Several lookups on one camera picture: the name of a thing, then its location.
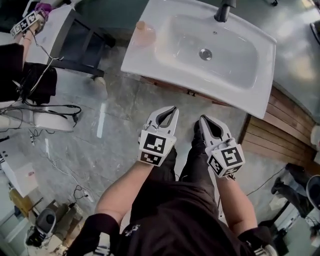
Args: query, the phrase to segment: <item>faucet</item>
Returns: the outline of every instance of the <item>faucet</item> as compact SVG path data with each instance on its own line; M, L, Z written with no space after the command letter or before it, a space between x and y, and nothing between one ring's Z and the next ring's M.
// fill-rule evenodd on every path
M214 15L217 22L226 22L228 19L230 7L236 8L236 0L222 0L219 9Z

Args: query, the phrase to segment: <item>small bottle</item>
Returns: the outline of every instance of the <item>small bottle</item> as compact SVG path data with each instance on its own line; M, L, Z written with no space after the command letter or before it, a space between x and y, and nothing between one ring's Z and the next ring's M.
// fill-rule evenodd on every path
M135 30L132 37L132 44L145 47L153 44L156 41L156 32L151 26L140 20L135 25Z

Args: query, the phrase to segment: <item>sink drain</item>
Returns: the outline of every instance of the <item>sink drain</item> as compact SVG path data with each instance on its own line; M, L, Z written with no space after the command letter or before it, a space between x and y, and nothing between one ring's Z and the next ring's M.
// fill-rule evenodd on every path
M212 59L212 52L204 48L199 51L199 56L204 61L210 61Z

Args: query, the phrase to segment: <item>wooden cabinet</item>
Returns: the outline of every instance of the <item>wooden cabinet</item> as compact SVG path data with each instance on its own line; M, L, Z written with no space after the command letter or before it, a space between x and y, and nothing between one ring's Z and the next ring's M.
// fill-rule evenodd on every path
M151 84L153 84L155 86L166 88L166 89L174 91L174 92L180 92L180 93L183 93L183 94L189 94L189 95L194 96L194 97L202 97L202 98L210 100L213 104L231 107L229 104L227 104L227 103L225 103L223 101L220 101L220 100L217 100L215 98L206 96L206 95L204 95L202 93L199 93L199 92L196 92L194 90L190 90L190 89L187 89L187 88L180 87L180 86L178 86L176 84L164 82L164 81L161 81L161 80L157 80L157 79L150 78L150 77L145 77L145 76L143 76L143 78L146 79L149 83L151 83Z

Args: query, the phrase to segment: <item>black shoe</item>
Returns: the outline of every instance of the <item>black shoe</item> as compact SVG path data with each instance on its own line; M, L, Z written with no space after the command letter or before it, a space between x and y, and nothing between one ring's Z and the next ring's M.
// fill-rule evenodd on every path
M271 194L272 194L272 195L274 195L274 194L278 191L277 186L278 186L279 184L283 184L283 182L281 181L281 178L280 178L280 177L278 177L278 178L275 179L275 182L274 182L274 184L273 184L273 186L272 186L272 188L271 188Z

